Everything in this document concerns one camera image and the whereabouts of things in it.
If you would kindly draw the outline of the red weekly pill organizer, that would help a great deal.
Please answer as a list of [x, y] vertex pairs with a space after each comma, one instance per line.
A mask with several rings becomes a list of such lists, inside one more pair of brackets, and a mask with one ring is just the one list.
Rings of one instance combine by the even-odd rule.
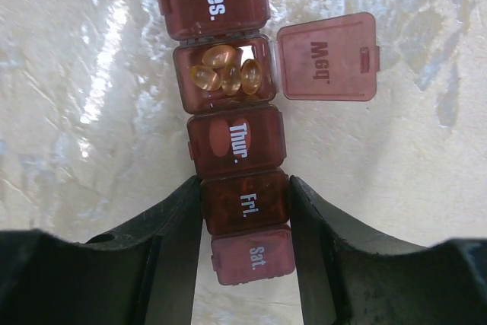
[[[380, 49], [368, 12], [292, 24], [274, 40], [262, 29], [269, 0], [158, 0], [173, 52], [187, 123], [189, 153], [201, 180], [202, 216], [212, 237], [212, 265], [222, 285], [294, 271], [289, 179], [277, 93], [290, 100], [368, 101], [377, 90]], [[240, 69], [256, 59], [263, 82], [252, 95], [198, 88], [194, 65], [213, 46], [236, 49]]]

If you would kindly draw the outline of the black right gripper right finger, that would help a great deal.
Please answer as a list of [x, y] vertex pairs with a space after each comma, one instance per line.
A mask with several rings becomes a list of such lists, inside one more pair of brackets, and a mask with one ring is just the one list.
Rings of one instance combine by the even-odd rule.
[[422, 247], [366, 225], [290, 179], [306, 324], [484, 324], [486, 241]]

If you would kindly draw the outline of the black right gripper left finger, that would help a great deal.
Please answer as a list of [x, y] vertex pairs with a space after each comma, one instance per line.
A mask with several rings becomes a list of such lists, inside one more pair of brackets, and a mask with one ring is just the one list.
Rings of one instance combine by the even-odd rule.
[[3, 324], [188, 324], [202, 216], [199, 178], [85, 243], [1, 233]]

